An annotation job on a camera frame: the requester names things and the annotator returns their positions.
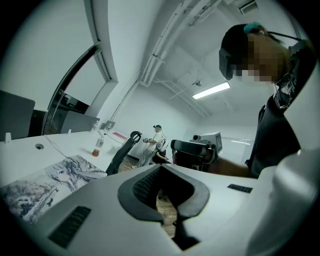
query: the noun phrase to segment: white table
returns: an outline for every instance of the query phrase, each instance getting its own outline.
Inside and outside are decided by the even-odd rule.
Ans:
[[[107,134],[118,142],[125,140],[113,134]],[[47,137],[57,144],[68,157],[80,155],[102,171],[106,171],[116,152],[122,147],[107,135],[98,157],[92,156],[100,134],[98,131],[73,132],[71,134],[52,134]],[[36,144],[42,144],[43,149],[37,149]],[[54,148],[45,136],[14,139],[9,143],[0,142],[0,187],[26,177],[32,173],[56,164],[65,157]]]

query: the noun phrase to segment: floor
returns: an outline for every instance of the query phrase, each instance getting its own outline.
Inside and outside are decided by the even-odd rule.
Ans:
[[[136,160],[126,156],[119,167],[119,173],[134,171],[131,166],[135,166],[136,163]],[[156,207],[158,212],[164,216],[164,224],[162,226],[163,229],[166,231],[169,237],[173,238],[176,232],[176,227],[173,225],[173,222],[177,220],[176,209],[166,196],[164,196],[162,199],[156,199]]]

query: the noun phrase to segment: black chair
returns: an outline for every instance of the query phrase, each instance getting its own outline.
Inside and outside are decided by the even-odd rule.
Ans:
[[[109,175],[117,174],[119,171],[119,166],[124,160],[125,156],[133,148],[133,146],[138,143],[141,139],[142,133],[139,131],[133,131],[130,134],[130,139],[118,150],[118,152],[113,157],[110,165],[106,169],[106,173]]]

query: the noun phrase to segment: printed artwork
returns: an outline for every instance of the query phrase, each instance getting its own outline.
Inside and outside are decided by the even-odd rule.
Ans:
[[[83,185],[107,176],[80,155],[71,156],[0,188],[10,212],[29,223]]]

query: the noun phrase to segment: air vent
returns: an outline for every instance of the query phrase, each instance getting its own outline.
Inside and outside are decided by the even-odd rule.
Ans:
[[[256,1],[251,1],[245,4],[244,6],[240,7],[239,10],[242,13],[242,15],[247,15],[248,13],[258,9],[258,5]]]

